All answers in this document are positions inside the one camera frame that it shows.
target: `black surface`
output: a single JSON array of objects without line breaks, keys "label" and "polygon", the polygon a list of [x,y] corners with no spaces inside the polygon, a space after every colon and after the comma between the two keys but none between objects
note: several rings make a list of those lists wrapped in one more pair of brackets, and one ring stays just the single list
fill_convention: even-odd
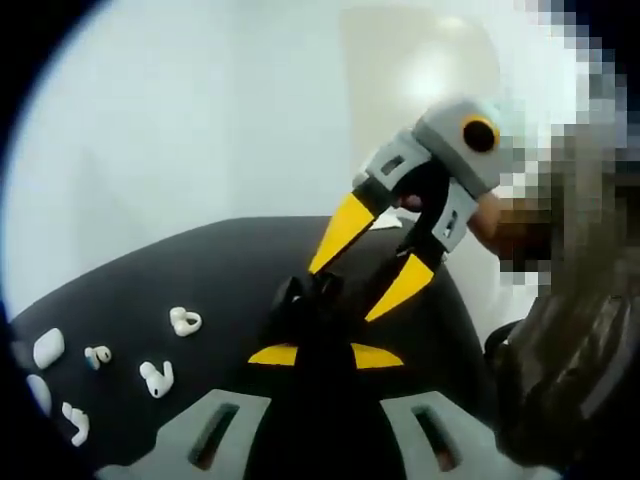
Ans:
[{"label": "black surface", "polygon": [[[245,362],[259,347],[277,288],[289,275],[304,275],[327,221],[240,219],[185,232],[72,281],[14,320],[28,348],[49,328],[62,330],[66,351],[41,375],[63,431],[71,433],[60,413],[63,401],[88,413],[91,431],[80,452],[94,468],[145,454],[161,425],[213,388],[271,395],[282,384],[276,377],[288,381],[286,372],[269,377]],[[348,292],[357,292],[406,232],[367,233],[336,263],[332,270],[346,274]],[[202,315],[198,333],[173,333],[168,311],[177,305]],[[362,381],[380,396],[435,388],[489,419],[492,389],[480,345],[446,270],[425,293],[369,327],[360,343],[388,348],[418,373],[399,381],[400,374],[369,372]],[[95,372],[83,350],[101,344],[111,348],[113,361]],[[159,400],[138,374],[145,360],[173,363],[175,385]]]}]

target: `white backdrop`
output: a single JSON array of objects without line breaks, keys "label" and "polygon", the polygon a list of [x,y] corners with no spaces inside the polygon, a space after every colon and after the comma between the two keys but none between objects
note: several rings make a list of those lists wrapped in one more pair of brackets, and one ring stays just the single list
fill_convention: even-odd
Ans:
[{"label": "white backdrop", "polygon": [[[539,132],[531,145],[547,144],[551,123],[575,119],[580,65],[561,29],[513,3],[104,4],[50,62],[14,132],[3,210],[10,316],[99,265],[190,228],[238,216],[330,215],[361,154],[344,43],[348,9],[365,27],[380,6],[479,25],[486,55],[499,65],[494,93],[510,92],[528,131]],[[424,34],[433,40],[429,28]],[[464,43],[455,45],[463,55]],[[428,67],[414,83],[447,81]],[[473,92],[476,78],[493,75],[482,62],[474,68],[449,73],[457,75],[451,83]],[[422,106],[399,93],[389,118],[410,121]],[[386,140],[378,138],[383,131],[371,128],[366,143]],[[481,337],[524,315],[535,295],[535,286],[500,286],[497,261],[471,235],[449,266]]]}]

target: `gray plastic part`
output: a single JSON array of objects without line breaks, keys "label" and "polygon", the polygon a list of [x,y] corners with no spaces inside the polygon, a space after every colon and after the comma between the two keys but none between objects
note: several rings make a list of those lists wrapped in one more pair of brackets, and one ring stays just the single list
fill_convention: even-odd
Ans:
[{"label": "gray plastic part", "polygon": [[[104,480],[209,479],[242,480],[256,431],[271,400],[240,393],[212,390],[190,408],[164,425],[155,448],[134,464],[109,465],[98,472]],[[203,471],[189,458],[221,412],[237,412],[220,441],[211,468]]]},{"label": "gray plastic part", "polygon": [[[385,165],[397,157],[400,157],[402,162],[390,172],[385,173]],[[429,151],[417,142],[409,130],[401,130],[391,142],[376,152],[365,172],[391,192],[410,171],[429,160],[431,160]]]},{"label": "gray plastic part", "polygon": [[448,253],[458,246],[467,232],[467,222],[477,210],[477,202],[454,179],[449,181],[449,194],[442,214],[431,233]]},{"label": "gray plastic part", "polygon": [[[493,432],[438,392],[383,400],[396,435],[407,480],[552,480],[561,476],[544,467],[525,468],[500,453]],[[440,469],[436,455],[416,417],[426,412],[445,438],[457,465]]]},{"label": "gray plastic part", "polygon": [[492,120],[480,103],[463,99],[425,113],[414,126],[413,135],[477,199],[500,184],[500,172],[510,166],[509,160],[513,161],[513,150],[506,145],[508,142],[486,153],[471,150],[462,129],[464,119],[472,115]]}]

